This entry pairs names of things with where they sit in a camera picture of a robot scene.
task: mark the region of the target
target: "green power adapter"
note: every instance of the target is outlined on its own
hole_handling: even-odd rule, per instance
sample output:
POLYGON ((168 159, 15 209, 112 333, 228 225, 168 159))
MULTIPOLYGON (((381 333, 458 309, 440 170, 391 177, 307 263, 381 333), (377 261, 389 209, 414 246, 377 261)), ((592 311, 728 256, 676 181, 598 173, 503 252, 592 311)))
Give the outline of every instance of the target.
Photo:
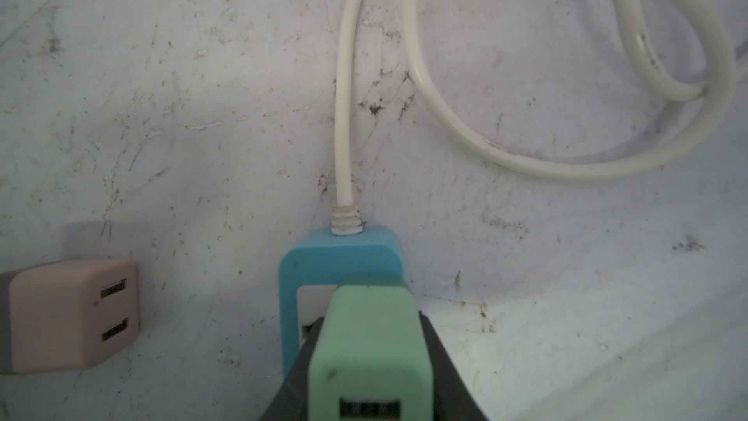
POLYGON ((401 279, 357 278, 335 291, 308 384, 310 421, 433 419, 429 350, 401 279))

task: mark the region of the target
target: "white power cord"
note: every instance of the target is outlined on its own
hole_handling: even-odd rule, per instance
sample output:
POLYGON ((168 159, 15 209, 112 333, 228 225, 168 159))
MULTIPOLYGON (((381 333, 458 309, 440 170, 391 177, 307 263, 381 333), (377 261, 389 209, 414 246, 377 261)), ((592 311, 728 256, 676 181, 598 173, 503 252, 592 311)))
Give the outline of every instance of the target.
MULTIPOLYGON (((671 0, 688 18, 704 47, 709 79, 682 83, 673 79, 660 63, 644 22, 640 0, 613 0, 619 32, 629 60, 656 95, 671 101, 694 101, 704 105, 693 121, 665 143, 619 160, 592 164, 565 164, 511 154, 468 127, 441 97, 425 64, 418 39, 417 0, 402 0, 402 35, 408 56, 408 70, 416 88, 444 126, 465 145, 501 166, 549 179, 591 181, 612 179, 646 171, 672 161, 703 141, 720 123, 732 103, 735 81, 748 74, 748 58, 736 71, 734 51, 721 20, 706 0, 671 0)), ((337 94, 335 100, 335 179, 338 217, 351 223, 355 210, 360 231, 360 214, 353 205, 350 155, 350 112, 353 42, 361 0, 346 0, 338 48, 337 94)), ((333 233, 336 229, 333 213, 333 233)))

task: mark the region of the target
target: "usb port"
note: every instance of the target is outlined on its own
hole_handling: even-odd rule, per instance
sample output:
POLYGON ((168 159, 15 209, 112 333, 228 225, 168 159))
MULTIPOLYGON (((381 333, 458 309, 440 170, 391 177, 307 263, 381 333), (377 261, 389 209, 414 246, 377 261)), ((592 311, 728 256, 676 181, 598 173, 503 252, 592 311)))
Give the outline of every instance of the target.
POLYGON ((103 286, 99 290, 99 297, 105 298, 107 296, 114 295, 115 293, 118 293, 125 289, 125 286, 127 285, 127 279, 121 279, 120 281, 115 281, 114 283, 109 283, 107 286, 103 286))
POLYGON ((350 402, 340 400, 341 419, 400 419, 400 400, 350 402))
POLYGON ((118 323, 114 327, 110 328, 106 332, 101 334, 101 341, 107 341, 110 338, 112 338, 114 335, 117 335, 117 333, 124 332, 127 328, 127 319, 124 319, 122 322, 118 323))

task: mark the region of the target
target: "blue plastic bracket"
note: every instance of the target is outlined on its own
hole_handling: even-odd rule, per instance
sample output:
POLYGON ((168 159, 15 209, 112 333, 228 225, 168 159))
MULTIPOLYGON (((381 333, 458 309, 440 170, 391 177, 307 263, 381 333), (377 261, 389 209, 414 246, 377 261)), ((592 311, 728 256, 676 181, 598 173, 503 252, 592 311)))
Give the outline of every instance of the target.
POLYGON ((335 236, 317 229, 280 261, 280 342, 288 375, 299 349, 296 292, 303 285, 339 285, 353 276, 404 279, 400 241, 388 228, 365 228, 357 235, 335 236))

